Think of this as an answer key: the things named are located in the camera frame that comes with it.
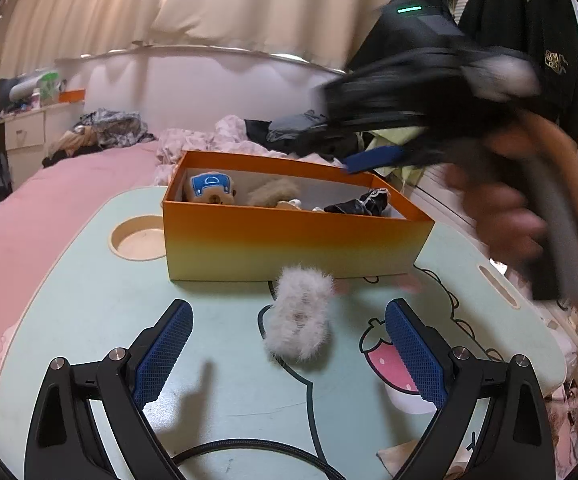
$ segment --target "hanging black garment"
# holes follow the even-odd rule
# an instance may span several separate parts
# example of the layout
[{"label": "hanging black garment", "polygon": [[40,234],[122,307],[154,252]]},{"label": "hanging black garment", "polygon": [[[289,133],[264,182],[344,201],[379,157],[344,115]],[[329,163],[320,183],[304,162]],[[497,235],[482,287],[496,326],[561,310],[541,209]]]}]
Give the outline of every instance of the hanging black garment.
[{"label": "hanging black garment", "polygon": [[528,54],[543,89],[535,111],[578,141],[578,24],[571,0],[469,0],[459,27],[482,46]]},{"label": "hanging black garment", "polygon": [[354,57],[348,62],[347,70],[358,70],[360,67],[404,52],[409,45],[402,41],[401,35],[390,27],[389,13],[414,4],[428,9],[429,14],[440,14],[453,21],[450,7],[453,0],[391,0],[383,7],[383,12],[373,26],[365,41]]}]

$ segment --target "cardboard box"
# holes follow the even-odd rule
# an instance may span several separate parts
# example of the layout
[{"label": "cardboard box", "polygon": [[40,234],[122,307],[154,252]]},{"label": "cardboard box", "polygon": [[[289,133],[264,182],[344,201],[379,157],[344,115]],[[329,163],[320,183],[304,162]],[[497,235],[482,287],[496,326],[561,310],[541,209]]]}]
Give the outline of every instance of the cardboard box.
[{"label": "cardboard box", "polygon": [[[238,201],[252,188],[286,176],[309,210],[180,202],[188,178],[229,174]],[[311,211],[386,187],[392,218]],[[434,222],[370,173],[357,175],[297,160],[233,153],[186,152],[162,203],[169,278],[251,282],[275,280],[283,267],[316,267],[335,278],[409,272]]]}]

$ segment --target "green led indicator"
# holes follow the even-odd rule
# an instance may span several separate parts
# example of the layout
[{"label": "green led indicator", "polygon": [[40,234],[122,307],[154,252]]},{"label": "green led indicator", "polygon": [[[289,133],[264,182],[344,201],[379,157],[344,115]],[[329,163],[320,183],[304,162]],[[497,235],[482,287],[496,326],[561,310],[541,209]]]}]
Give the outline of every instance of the green led indicator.
[{"label": "green led indicator", "polygon": [[401,12],[409,12],[410,10],[420,10],[420,9],[422,9],[422,7],[417,5],[415,7],[405,7],[404,9],[398,9],[396,12],[400,14]]}]

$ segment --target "hand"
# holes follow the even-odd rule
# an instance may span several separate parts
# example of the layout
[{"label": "hand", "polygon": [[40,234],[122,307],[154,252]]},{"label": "hand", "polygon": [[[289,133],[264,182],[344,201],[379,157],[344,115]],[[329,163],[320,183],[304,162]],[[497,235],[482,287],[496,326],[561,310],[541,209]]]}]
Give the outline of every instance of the hand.
[{"label": "hand", "polygon": [[[485,141],[495,153],[520,158],[536,153],[534,140],[519,124],[496,132]],[[476,221],[476,234],[490,250],[490,257],[511,267],[540,256],[537,240],[545,232],[545,222],[526,209],[527,200],[503,183],[474,184],[458,166],[450,165],[445,184],[463,193],[464,211]]]}]

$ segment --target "curtain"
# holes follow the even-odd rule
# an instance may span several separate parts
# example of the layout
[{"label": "curtain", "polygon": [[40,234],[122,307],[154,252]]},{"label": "curtain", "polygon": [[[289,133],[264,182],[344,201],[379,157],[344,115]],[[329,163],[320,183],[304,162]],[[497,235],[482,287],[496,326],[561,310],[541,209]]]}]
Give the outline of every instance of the curtain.
[{"label": "curtain", "polygon": [[161,2],[8,0],[0,22],[0,78],[146,41]]},{"label": "curtain", "polygon": [[164,0],[152,35],[300,56],[342,68],[389,0]]}]

